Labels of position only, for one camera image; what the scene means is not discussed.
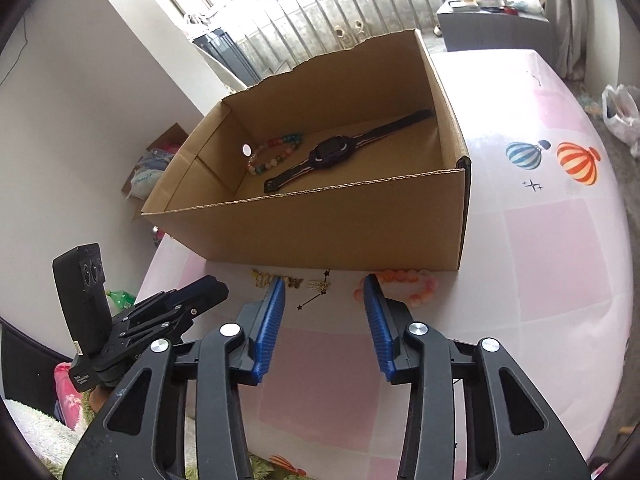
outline beaded bracelet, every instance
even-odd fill
[[[438,280],[428,270],[382,270],[376,272],[380,285],[384,283],[419,283],[420,292],[411,294],[407,299],[407,305],[411,308],[421,306],[431,300],[438,288]],[[353,299],[362,301],[364,278],[360,280],[358,288],[353,291]]]
[[[282,153],[276,155],[269,162],[261,164],[260,166],[254,166],[254,162],[256,161],[258,156],[267,151],[269,148],[275,148],[276,146],[280,146],[281,144],[289,144],[289,146],[287,146]],[[249,157],[246,168],[252,175],[263,174],[265,171],[270,170],[271,168],[275,168],[285,158],[291,155],[291,153],[297,150],[300,147],[300,144],[302,144],[302,134],[289,134],[282,137],[274,137],[273,139],[269,139],[264,144],[258,146],[258,149],[252,153],[252,155]]]

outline green bottle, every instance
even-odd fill
[[[105,290],[104,293],[113,300],[118,310],[130,308],[136,303],[136,297],[129,294],[126,290]]]

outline open cardboard box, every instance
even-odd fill
[[[305,160],[321,140],[422,108],[436,118],[264,193],[266,179]],[[299,150],[262,175],[248,173],[245,144],[254,150],[294,132],[304,134]],[[223,99],[174,157],[143,216],[209,260],[456,270],[470,180],[453,110],[420,34],[406,30],[315,57]]]

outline table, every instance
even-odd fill
[[[460,271],[436,273],[433,301],[414,318],[449,338],[500,340],[587,457],[620,382],[633,300],[625,210],[607,153],[537,53],[456,52],[434,62],[468,144],[472,190]],[[500,73],[499,90],[466,84],[468,67]],[[215,275],[230,294],[187,333],[201,337],[262,297],[250,269],[206,262],[165,237],[139,299]],[[260,270],[322,280],[325,269]],[[386,384],[378,371],[353,299],[364,274],[333,270],[327,294],[301,310],[314,291],[288,288],[270,373],[241,390],[251,452],[282,455],[318,480],[396,478],[409,389]],[[465,476],[461,386],[457,479]]]
[[[488,10],[453,11],[446,2],[438,9],[437,15],[448,52],[530,48],[549,64],[556,61],[558,47],[554,43],[554,32],[542,14],[520,12],[519,16],[513,16]],[[477,72],[473,70],[473,77],[478,76]]]

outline star print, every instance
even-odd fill
[[[522,183],[522,185],[524,187],[530,187],[534,192],[539,192],[542,190],[542,186],[540,186],[540,184],[534,184],[533,180],[529,179],[529,183],[527,184],[526,181]]]

